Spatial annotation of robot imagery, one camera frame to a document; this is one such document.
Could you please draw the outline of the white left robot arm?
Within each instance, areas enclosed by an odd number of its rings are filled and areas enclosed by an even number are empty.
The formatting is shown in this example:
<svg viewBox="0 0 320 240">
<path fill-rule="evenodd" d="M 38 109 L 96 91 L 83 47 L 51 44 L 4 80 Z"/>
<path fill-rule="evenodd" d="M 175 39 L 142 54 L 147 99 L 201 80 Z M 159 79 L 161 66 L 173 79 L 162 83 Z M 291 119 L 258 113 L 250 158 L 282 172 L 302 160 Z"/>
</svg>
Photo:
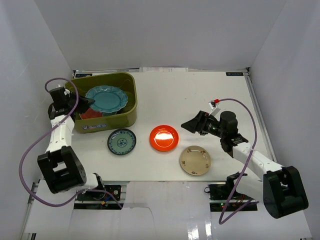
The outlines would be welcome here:
<svg viewBox="0 0 320 240">
<path fill-rule="evenodd" d="M 85 113 L 95 102 L 91 98 L 76 96 L 75 92 L 59 86 L 49 91 L 53 103 L 48 108 L 51 125 L 57 126 L 50 134 L 48 148 L 37 157 L 37 163 L 53 194 L 70 189 L 87 190 L 99 200 L 106 187 L 97 173 L 86 173 L 72 149 L 72 135 L 76 114 Z"/>
</svg>

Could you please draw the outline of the red and teal floral plate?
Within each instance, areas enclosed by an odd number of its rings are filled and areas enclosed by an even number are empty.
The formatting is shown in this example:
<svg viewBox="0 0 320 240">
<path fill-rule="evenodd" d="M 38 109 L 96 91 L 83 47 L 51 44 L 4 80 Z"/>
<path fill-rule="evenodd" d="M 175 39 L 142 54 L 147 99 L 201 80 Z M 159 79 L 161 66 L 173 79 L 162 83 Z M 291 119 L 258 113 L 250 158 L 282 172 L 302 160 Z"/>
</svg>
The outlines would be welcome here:
<svg viewBox="0 0 320 240">
<path fill-rule="evenodd" d="M 95 111 L 92 108 L 89 108 L 86 112 L 79 114 L 79 117 L 82 120 L 101 118 L 102 116 L 103 114 L 101 112 Z"/>
</svg>

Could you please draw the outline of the olive green plastic bin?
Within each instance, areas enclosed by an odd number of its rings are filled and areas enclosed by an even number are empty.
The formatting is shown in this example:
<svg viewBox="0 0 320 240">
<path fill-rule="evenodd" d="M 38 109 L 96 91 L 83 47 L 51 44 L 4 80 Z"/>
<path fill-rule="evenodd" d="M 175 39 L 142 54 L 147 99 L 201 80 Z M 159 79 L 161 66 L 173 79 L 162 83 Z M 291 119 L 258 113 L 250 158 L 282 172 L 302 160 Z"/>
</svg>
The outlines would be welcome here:
<svg viewBox="0 0 320 240">
<path fill-rule="evenodd" d="M 135 79 L 126 72 L 102 74 L 96 76 L 86 76 L 74 78 L 73 84 L 67 82 L 65 88 L 71 92 L 78 90 L 79 96 L 86 97 L 86 93 L 91 88 L 97 86 L 113 86 L 123 90 L 128 96 L 128 102 L 124 108 L 118 112 L 102 113 L 102 117 L 81 119 L 79 114 L 75 114 L 74 130 L 78 133 L 86 134 L 99 131 L 123 129 L 132 126 L 137 119 L 137 91 Z"/>
</svg>

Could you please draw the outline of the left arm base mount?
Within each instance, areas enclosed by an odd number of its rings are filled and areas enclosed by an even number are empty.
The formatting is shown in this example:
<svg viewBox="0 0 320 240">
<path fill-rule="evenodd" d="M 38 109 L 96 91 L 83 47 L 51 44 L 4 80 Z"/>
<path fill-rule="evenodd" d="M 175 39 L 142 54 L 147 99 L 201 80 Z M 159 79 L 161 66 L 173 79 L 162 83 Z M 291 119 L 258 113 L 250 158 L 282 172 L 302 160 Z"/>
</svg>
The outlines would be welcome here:
<svg viewBox="0 0 320 240">
<path fill-rule="evenodd" d="M 122 186 L 105 184 L 104 191 L 86 191 L 77 196 L 75 210 L 121 210 L 124 205 Z"/>
</svg>

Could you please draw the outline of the orange glossy plate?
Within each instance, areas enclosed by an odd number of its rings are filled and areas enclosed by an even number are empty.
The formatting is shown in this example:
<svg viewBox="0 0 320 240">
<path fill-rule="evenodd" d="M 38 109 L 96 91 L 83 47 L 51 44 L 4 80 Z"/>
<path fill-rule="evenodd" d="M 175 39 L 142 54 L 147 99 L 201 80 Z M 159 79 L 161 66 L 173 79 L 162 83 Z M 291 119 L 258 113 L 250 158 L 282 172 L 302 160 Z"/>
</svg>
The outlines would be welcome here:
<svg viewBox="0 0 320 240">
<path fill-rule="evenodd" d="M 149 134 L 150 145 L 159 152 L 170 152 L 180 140 L 175 128 L 170 125 L 156 126 Z"/>
</svg>

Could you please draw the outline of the green blue patterned small plate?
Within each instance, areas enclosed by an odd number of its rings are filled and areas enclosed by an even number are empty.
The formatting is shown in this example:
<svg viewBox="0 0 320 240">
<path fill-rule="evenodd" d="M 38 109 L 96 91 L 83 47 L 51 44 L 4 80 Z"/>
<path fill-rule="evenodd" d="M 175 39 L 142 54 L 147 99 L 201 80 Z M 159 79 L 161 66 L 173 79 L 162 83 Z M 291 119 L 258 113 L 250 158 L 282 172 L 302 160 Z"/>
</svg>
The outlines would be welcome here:
<svg viewBox="0 0 320 240">
<path fill-rule="evenodd" d="M 113 131 L 107 139 L 108 149 L 117 156 L 130 153 L 135 148 L 136 143 L 136 135 L 127 128 L 120 128 Z"/>
</svg>

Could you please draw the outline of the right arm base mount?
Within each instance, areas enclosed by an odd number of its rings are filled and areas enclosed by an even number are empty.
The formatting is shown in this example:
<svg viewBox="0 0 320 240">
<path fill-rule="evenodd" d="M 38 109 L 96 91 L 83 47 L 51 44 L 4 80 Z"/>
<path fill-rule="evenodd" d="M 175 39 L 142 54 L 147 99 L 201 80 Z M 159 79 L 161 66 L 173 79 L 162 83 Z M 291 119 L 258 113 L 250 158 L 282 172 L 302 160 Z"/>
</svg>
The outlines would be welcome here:
<svg viewBox="0 0 320 240">
<path fill-rule="evenodd" d="M 225 184 L 208 184 L 204 190 L 209 195 L 209 206 L 211 213 L 221 213 L 225 208 L 229 191 Z M 235 192 L 226 207 L 226 212 L 234 212 L 242 207 L 248 200 L 249 196 Z"/>
</svg>

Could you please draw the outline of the white paper sheets at back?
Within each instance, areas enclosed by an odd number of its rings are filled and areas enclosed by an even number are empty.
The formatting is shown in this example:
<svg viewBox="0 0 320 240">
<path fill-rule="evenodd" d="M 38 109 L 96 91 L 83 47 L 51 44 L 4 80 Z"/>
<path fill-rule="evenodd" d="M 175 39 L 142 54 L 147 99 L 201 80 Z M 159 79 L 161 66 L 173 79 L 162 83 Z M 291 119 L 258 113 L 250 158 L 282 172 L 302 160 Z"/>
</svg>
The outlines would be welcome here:
<svg viewBox="0 0 320 240">
<path fill-rule="evenodd" d="M 171 72 L 188 72 L 188 67 L 140 67 L 140 73 L 148 72 L 160 72 L 160 73 L 171 73 Z"/>
</svg>

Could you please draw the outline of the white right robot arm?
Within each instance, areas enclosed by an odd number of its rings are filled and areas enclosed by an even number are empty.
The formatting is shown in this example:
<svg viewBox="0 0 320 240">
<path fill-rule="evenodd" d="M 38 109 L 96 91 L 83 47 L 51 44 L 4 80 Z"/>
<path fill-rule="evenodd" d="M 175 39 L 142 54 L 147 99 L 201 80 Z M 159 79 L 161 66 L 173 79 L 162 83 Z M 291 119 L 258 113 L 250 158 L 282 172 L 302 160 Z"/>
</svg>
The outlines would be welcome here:
<svg viewBox="0 0 320 240">
<path fill-rule="evenodd" d="M 225 153 L 243 163 L 258 179 L 250 178 L 246 173 L 234 173 L 226 178 L 225 185 L 217 190 L 236 200 L 243 194 L 262 202 L 267 212 L 275 219 L 305 210 L 309 201 L 297 168 L 282 166 L 262 153 L 238 132 L 236 114 L 224 111 L 216 119 L 207 112 L 199 111 L 181 127 L 193 134 L 211 134 L 220 138 Z"/>
</svg>

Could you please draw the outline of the cream floral plate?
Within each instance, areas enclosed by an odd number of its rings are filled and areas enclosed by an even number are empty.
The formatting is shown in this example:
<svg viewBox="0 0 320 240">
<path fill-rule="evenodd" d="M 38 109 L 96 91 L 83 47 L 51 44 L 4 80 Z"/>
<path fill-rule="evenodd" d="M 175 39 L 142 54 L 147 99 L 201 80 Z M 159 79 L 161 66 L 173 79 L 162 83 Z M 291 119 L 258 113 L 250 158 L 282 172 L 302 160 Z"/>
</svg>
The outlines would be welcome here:
<svg viewBox="0 0 320 240">
<path fill-rule="evenodd" d="M 191 145 L 182 151 L 179 163 L 182 169 L 189 175 L 202 176 L 209 171 L 212 158 L 203 147 Z"/>
</svg>

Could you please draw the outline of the teal scalloped plate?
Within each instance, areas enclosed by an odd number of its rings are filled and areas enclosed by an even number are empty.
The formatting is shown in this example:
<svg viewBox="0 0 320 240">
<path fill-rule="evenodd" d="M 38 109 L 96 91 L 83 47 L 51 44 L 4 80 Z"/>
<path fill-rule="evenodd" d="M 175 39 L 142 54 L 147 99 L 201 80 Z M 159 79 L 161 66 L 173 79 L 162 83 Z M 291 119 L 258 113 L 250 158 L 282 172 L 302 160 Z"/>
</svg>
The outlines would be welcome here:
<svg viewBox="0 0 320 240">
<path fill-rule="evenodd" d="M 94 100 L 90 105 L 94 111 L 107 114 L 118 112 L 128 103 L 128 96 L 123 90 L 109 85 L 95 86 L 85 97 Z"/>
</svg>

